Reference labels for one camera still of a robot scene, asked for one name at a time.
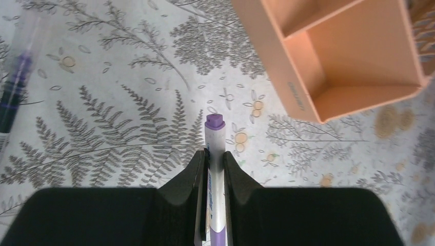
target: marker barrel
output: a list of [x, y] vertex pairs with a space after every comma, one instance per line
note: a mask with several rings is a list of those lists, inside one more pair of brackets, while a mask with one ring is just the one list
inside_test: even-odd
[[210, 152], [207, 206], [210, 212], [210, 241], [212, 246], [225, 245], [225, 187], [224, 164], [225, 122], [220, 114], [207, 115], [205, 142]]

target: purple marker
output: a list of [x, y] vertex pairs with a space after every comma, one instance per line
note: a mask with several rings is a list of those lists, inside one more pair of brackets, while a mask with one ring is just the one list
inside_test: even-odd
[[207, 206], [210, 212], [211, 246], [225, 246], [224, 164], [225, 121], [221, 114], [207, 115], [205, 143], [210, 152]]
[[19, 18], [5, 63], [9, 77], [0, 98], [0, 161], [49, 24], [48, 15], [39, 11], [23, 11]]

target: purple pen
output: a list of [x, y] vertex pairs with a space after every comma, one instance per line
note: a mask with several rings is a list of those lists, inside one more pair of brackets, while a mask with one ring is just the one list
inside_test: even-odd
[[207, 196], [207, 206], [210, 212], [210, 242], [211, 246], [224, 246], [226, 235], [223, 164], [225, 121], [222, 115], [207, 115], [207, 121], [205, 122], [205, 143], [207, 150], [210, 152]]
[[9, 133], [15, 121], [21, 98], [35, 68], [49, 25], [48, 17], [38, 11], [23, 11], [15, 31], [6, 67], [9, 73], [2, 85], [0, 98], [0, 161], [8, 143]]

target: botanical print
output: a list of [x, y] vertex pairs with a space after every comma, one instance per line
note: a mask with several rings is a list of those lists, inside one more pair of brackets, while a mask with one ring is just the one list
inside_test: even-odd
[[427, 128], [418, 136], [418, 143], [414, 149], [416, 164], [423, 163], [427, 172], [433, 171], [435, 165], [435, 129]]
[[[80, 99], [90, 113], [89, 119], [78, 118], [57, 101], [57, 112], [69, 133], [70, 141], [58, 137], [42, 117], [36, 118], [36, 128], [44, 149], [39, 150], [20, 143], [23, 157], [10, 156], [10, 166], [4, 167], [0, 183], [24, 183], [33, 187], [61, 186], [66, 172], [71, 175], [73, 186], [82, 186], [89, 175], [90, 186], [104, 186], [115, 173], [117, 184], [129, 186], [141, 178], [142, 185], [154, 186], [159, 178], [179, 166], [185, 166], [197, 149], [203, 147], [200, 111], [196, 121], [188, 128], [185, 123], [184, 103], [178, 91], [173, 120], [159, 116], [160, 108], [136, 94], [126, 86], [122, 89], [136, 104], [140, 125], [133, 119], [118, 120], [122, 111], [93, 98], [85, 86], [80, 87]], [[99, 128], [101, 135], [96, 134]], [[138, 140], [141, 144], [130, 144]]]
[[166, 1], [191, 14], [171, 32], [182, 64], [190, 63], [198, 74], [207, 75], [228, 60], [251, 78], [265, 74], [230, 0]]
[[434, 46], [433, 42], [433, 18], [435, 17], [434, 11], [427, 12], [413, 23], [413, 32], [417, 43], [417, 49], [420, 55], [420, 62], [430, 62], [435, 54], [432, 52]]
[[21, 195], [18, 195], [16, 199], [11, 196], [9, 199], [3, 200], [0, 209], [0, 226], [9, 226], [9, 222], [18, 214], [23, 204]]
[[63, 70], [69, 72], [69, 73], [74, 73], [74, 71], [72, 70], [72, 67], [75, 66], [75, 59], [72, 56], [63, 56], [64, 55], [64, 48], [60, 47], [58, 50], [58, 55], [51, 55], [51, 54], [47, 54], [46, 56], [54, 61], [59, 62], [59, 67], [62, 68]]
[[[350, 139], [343, 130], [349, 129], [358, 136]], [[275, 145], [286, 148], [291, 159], [288, 168], [291, 175], [302, 175], [317, 159], [323, 161], [348, 160], [353, 146], [367, 142], [356, 116], [348, 116], [339, 122], [325, 125], [292, 119], [285, 115], [269, 115], [267, 138]]]
[[20, 6], [54, 33], [0, 162], [0, 238], [40, 188], [161, 186], [204, 147], [204, 113], [221, 113], [260, 184], [370, 189], [407, 245], [435, 241], [434, 86], [319, 125], [281, 107], [230, 0], [5, 0], [0, 27]]
[[249, 120], [252, 124], [255, 123], [255, 118], [259, 118], [262, 115], [262, 109], [264, 108], [264, 102], [262, 101], [266, 95], [260, 95], [257, 97], [257, 93], [255, 90], [251, 90], [251, 99], [252, 102], [243, 103], [244, 106], [252, 107], [251, 114], [249, 116]]
[[63, 11], [63, 15], [74, 15], [72, 22], [67, 22], [70, 31], [84, 34], [91, 29], [97, 28], [102, 30], [103, 27], [109, 29], [109, 32], [102, 33], [98, 42], [105, 50], [109, 50], [116, 43], [121, 45], [130, 45], [135, 48], [148, 50], [143, 55], [137, 55], [128, 65], [131, 68], [145, 67], [147, 65], [155, 66], [163, 71], [173, 70], [184, 82], [188, 90], [190, 85], [180, 70], [166, 56], [165, 50], [167, 45], [164, 39], [159, 39], [160, 31], [153, 24], [146, 20], [138, 23], [137, 27], [126, 26], [126, 13], [117, 8], [112, 1], [107, 1], [104, 6], [107, 7], [106, 18], [100, 18], [97, 14], [86, 11], [86, 4], [79, 3], [75, 0], [65, 0], [58, 2], [50, 1], [26, 1], [23, 8], [27, 10], [44, 11], [48, 14], [55, 14], [57, 11]]

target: orange flower print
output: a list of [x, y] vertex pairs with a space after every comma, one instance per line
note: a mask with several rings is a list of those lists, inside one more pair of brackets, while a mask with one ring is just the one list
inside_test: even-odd
[[415, 173], [412, 177], [412, 180], [414, 180], [415, 182], [420, 180], [420, 175], [418, 173]]
[[400, 162], [399, 164], [396, 165], [396, 170], [398, 172], [402, 172], [404, 169], [405, 169], [405, 162], [404, 161], [402, 161], [402, 162]]
[[405, 110], [400, 115], [400, 120], [399, 120], [400, 129], [403, 131], [407, 131], [411, 129], [412, 125], [414, 125], [415, 120], [416, 120], [416, 116], [414, 112], [411, 109]]
[[350, 172], [353, 173], [353, 174], [357, 174], [357, 173], [358, 173], [358, 170], [359, 170], [358, 166], [353, 166], [353, 167], [350, 169]]
[[263, 166], [272, 166], [274, 168], [278, 167], [277, 164], [273, 163], [278, 156], [279, 154], [274, 153], [267, 155], [266, 159], [261, 160], [262, 162], [265, 162]]
[[225, 142], [229, 145], [234, 145], [233, 155], [240, 156], [240, 153], [246, 149], [246, 144], [253, 136], [248, 136], [245, 132], [245, 128], [238, 128], [235, 123], [231, 124], [234, 134], [231, 135], [231, 139], [226, 139]]
[[378, 138], [389, 138], [398, 126], [397, 110], [393, 106], [383, 107], [376, 117], [374, 124], [375, 134]]
[[418, 244], [426, 239], [427, 225], [425, 223], [419, 223], [414, 227], [411, 235], [411, 242], [413, 244]]
[[430, 183], [430, 177], [425, 177], [422, 181], [422, 184], [427, 185], [428, 183]]
[[251, 90], [251, 99], [252, 102], [245, 102], [243, 105], [247, 107], [252, 107], [251, 115], [249, 116], [249, 120], [252, 124], [255, 123], [255, 118], [259, 118], [262, 115], [262, 109], [264, 108], [264, 103], [262, 99], [264, 99], [265, 95], [260, 95], [257, 97], [257, 93], [255, 90]]
[[60, 47], [58, 50], [58, 54], [57, 55], [51, 55], [51, 54], [47, 54], [47, 57], [57, 61], [59, 64], [59, 67], [62, 68], [63, 70], [69, 72], [69, 73], [74, 73], [74, 71], [72, 70], [72, 67], [75, 66], [75, 59], [72, 56], [64, 56], [64, 48]]
[[322, 175], [322, 179], [320, 180], [319, 184], [321, 187], [331, 187], [333, 179], [334, 177], [330, 173]]

